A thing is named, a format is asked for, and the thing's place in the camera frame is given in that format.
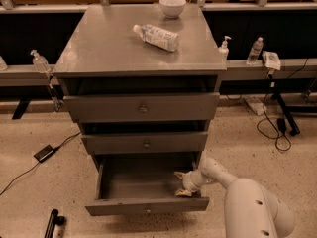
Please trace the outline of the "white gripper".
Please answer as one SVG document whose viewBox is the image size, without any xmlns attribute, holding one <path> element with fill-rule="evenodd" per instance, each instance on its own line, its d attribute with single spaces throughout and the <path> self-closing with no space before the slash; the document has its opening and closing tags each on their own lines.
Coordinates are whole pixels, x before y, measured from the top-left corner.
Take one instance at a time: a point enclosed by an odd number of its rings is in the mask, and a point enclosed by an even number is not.
<svg viewBox="0 0 317 238">
<path fill-rule="evenodd" d="M 178 189 L 175 192 L 175 196 L 179 197 L 191 197 L 192 192 L 198 191 L 202 186 L 206 185 L 211 179 L 202 173 L 200 170 L 184 172 L 174 172 L 174 174 L 182 179 L 182 184 L 185 189 Z"/>
</svg>

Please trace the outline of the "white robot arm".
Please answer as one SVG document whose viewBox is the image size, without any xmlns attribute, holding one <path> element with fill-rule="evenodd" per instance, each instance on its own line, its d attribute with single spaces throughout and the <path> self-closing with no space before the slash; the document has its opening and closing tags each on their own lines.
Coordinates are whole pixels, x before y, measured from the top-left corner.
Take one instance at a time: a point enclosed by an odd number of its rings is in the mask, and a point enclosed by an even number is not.
<svg viewBox="0 0 317 238">
<path fill-rule="evenodd" d="M 202 186 L 219 183 L 226 189 L 226 238 L 286 238 L 295 228 L 290 208 L 250 178 L 238 178 L 212 158 L 203 158 L 194 171 L 175 172 L 182 180 L 176 196 L 191 196 Z"/>
</svg>

